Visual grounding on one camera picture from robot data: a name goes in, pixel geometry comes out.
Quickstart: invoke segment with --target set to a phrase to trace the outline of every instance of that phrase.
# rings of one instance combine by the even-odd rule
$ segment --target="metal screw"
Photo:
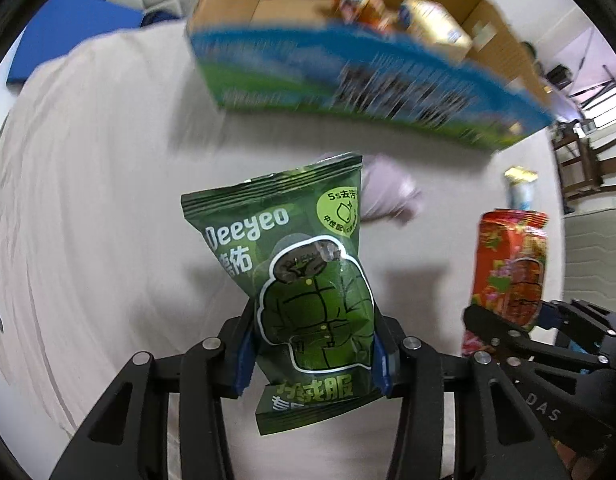
[[[474,353],[474,360],[480,365],[487,365],[492,361],[492,356],[488,352],[478,351]]]
[[[406,337],[402,343],[408,350],[419,350],[421,348],[421,341],[416,337]]]
[[[201,345],[206,350],[216,350],[221,346],[221,339],[219,339],[218,337],[207,337],[203,340]]]
[[[150,361],[150,354],[147,352],[136,352],[136,354],[132,356],[132,364],[137,366],[144,365],[148,361]]]

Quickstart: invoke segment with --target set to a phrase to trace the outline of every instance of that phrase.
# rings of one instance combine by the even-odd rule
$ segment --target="green plastic packet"
[[[357,260],[361,156],[183,195],[185,219],[255,300],[269,380],[261,434],[299,428],[381,396],[371,377],[374,300]]]

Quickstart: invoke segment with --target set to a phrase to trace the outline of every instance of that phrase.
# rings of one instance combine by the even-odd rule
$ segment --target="table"
[[[361,229],[377,304],[406,333],[459,351],[477,225],[506,205],[502,174],[512,165],[539,172],[536,208],[551,219],[545,296],[561,297],[562,202],[545,132],[491,156],[374,123],[225,113],[183,24],[166,23],[81,44],[39,69],[14,105],[0,139],[6,379],[72,433],[134,352],[184,352],[241,312],[245,295],[184,221],[181,193],[351,150],[393,156],[425,195],[424,213],[407,226]],[[253,413],[264,383],[256,373],[242,399],[225,401],[239,478],[385,475],[398,400],[259,437]],[[452,427],[448,413],[448,444]],[[170,442],[175,453],[174,435]]]

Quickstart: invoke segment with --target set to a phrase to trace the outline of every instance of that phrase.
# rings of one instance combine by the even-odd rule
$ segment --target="yellow package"
[[[472,48],[470,36],[445,7],[427,0],[403,0],[399,22],[416,41],[455,62],[464,60]]]

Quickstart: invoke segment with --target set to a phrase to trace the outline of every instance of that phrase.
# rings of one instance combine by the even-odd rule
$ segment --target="wooden furniture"
[[[602,153],[616,146],[616,139],[598,148],[593,148],[590,145],[590,139],[579,137],[574,131],[572,124],[566,125],[562,132],[560,139],[553,139],[552,147],[555,152],[561,148],[566,148],[572,154],[572,158],[567,160],[557,159],[557,168],[562,183],[564,200],[569,202],[598,193],[616,192],[616,186],[604,185],[605,177],[616,174],[616,156],[604,159],[599,158]],[[577,152],[571,148],[573,144],[576,145]],[[573,164],[581,164],[583,180],[564,186],[563,168]]]

